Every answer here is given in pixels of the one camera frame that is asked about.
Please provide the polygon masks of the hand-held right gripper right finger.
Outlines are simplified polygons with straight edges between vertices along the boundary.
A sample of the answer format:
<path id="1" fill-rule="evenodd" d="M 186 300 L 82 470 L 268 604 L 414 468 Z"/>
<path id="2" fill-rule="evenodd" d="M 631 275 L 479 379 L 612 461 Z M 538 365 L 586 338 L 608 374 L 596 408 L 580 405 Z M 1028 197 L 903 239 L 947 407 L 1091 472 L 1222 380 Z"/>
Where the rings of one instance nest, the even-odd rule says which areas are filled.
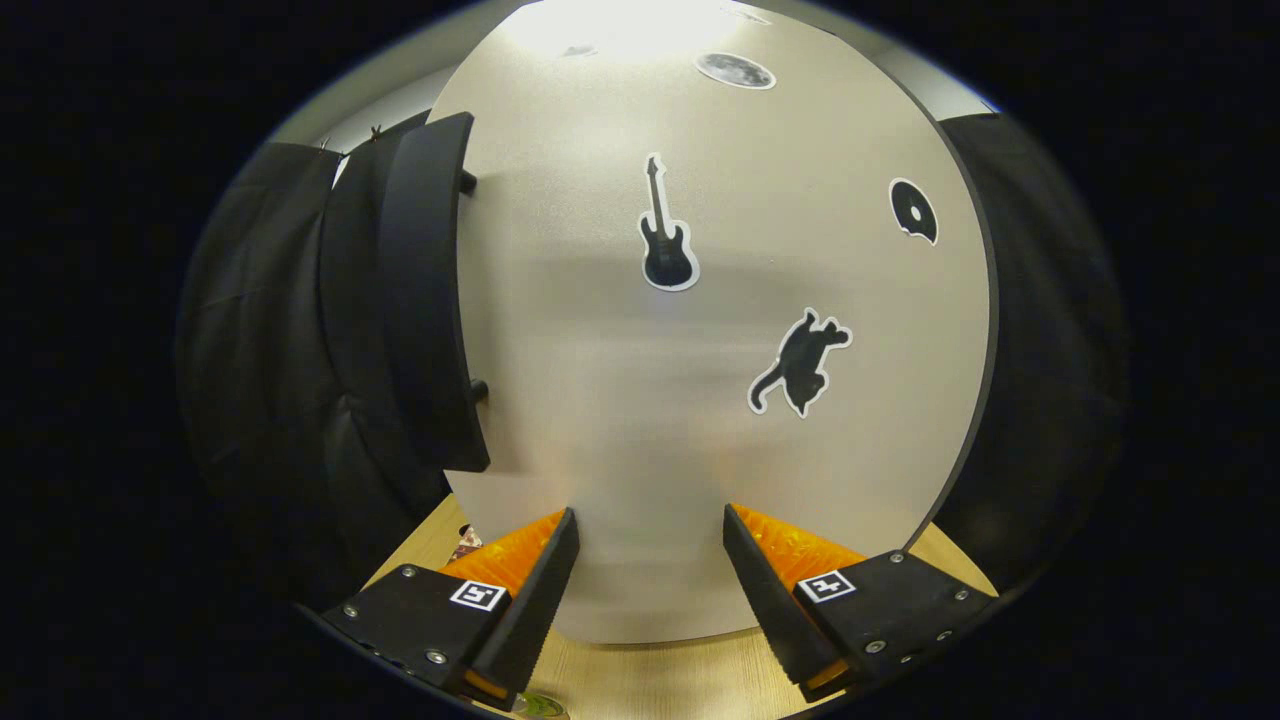
<path id="1" fill-rule="evenodd" d="M 809 703 L 863 694 L 941 655 L 998 596 L 906 550 L 854 552 L 740 503 L 722 544 L 774 659 Z"/>

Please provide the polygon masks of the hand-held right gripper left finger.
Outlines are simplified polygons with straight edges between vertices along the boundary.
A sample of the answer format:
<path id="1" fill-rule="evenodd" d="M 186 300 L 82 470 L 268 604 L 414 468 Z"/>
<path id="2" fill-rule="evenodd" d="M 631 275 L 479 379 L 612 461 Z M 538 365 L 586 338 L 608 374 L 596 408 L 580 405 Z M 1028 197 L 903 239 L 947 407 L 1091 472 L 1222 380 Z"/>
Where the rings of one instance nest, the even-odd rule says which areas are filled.
<path id="1" fill-rule="evenodd" d="M 572 509 L 429 569 L 404 562 L 320 615 L 320 630 L 447 703 L 511 711 L 580 551 Z"/>

